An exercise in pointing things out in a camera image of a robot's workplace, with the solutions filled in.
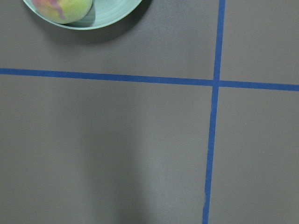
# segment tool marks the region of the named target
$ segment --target gray floor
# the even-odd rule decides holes
[[[74,31],[3,1],[0,68],[212,80],[218,6],[143,0]],[[298,7],[227,0],[221,80],[298,85]],[[212,86],[0,75],[0,223],[201,223],[211,97]],[[220,87],[217,106],[209,224],[298,224],[299,92]]]

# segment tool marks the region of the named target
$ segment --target blue tape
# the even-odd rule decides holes
[[[212,91],[212,105],[211,105],[208,151],[207,151],[207,161],[206,161],[206,183],[205,183],[206,199],[205,199],[205,204],[204,204],[204,209],[203,209],[203,214],[202,214],[202,223],[203,224],[208,224],[208,222],[209,222],[213,160],[214,160],[214,146],[215,146],[215,134],[216,134],[217,106],[218,106],[218,95],[219,95],[219,80],[220,80],[221,55],[222,55],[224,13],[225,13],[225,0],[219,0],[217,38],[216,38],[215,63],[214,63],[214,79],[213,79],[213,91]]]
[[[299,85],[293,85],[293,84],[220,81],[219,86],[232,87],[232,88],[247,88],[247,89],[299,91]]]
[[[38,76],[38,77],[79,78],[79,79],[110,80],[110,81],[140,82],[140,83],[213,86],[213,80],[208,80],[208,79],[131,76],[131,75],[97,74],[97,73],[81,73],[81,72],[67,72],[67,71],[45,71],[45,70],[0,68],[0,74],[19,75],[19,76]]]

